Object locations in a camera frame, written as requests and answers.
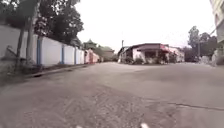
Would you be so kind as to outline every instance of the wall pillar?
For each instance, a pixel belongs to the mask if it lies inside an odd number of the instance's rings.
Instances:
[[[43,41],[43,37],[42,36],[38,36],[37,38],[37,66],[41,66],[42,65],[42,41]]]
[[[76,47],[74,48],[74,64],[76,65]]]
[[[61,45],[61,64],[65,64],[65,45]]]

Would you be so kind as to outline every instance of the street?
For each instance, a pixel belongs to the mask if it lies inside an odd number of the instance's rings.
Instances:
[[[223,128],[224,69],[95,64],[0,89],[0,128]]]

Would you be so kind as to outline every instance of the fence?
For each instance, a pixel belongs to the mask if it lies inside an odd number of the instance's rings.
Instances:
[[[20,31],[10,27],[0,26],[0,58],[5,58],[7,49],[16,53]],[[27,32],[24,34],[21,48],[21,58],[26,58]],[[71,47],[61,42],[44,37],[33,36],[32,61],[34,65],[53,66],[59,63],[74,65],[84,64],[85,52],[77,47]]]

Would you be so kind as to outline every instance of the utility pole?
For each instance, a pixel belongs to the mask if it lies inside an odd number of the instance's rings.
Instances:
[[[200,42],[198,42],[198,60],[201,56],[201,48],[200,47],[201,47]]]
[[[33,13],[28,20],[28,35],[27,35],[27,45],[26,45],[26,65],[29,67],[32,64],[32,55],[33,55],[33,34],[34,34],[34,26],[36,23],[36,18],[38,14],[38,8],[40,6],[41,0],[37,0],[37,3],[34,6]]]

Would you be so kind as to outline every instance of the bush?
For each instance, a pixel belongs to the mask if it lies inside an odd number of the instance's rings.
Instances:
[[[135,61],[134,61],[134,64],[143,64],[143,59],[142,58],[137,58]]]
[[[132,59],[132,57],[126,57],[124,59],[124,62],[127,63],[127,64],[131,64],[133,62],[133,59]]]

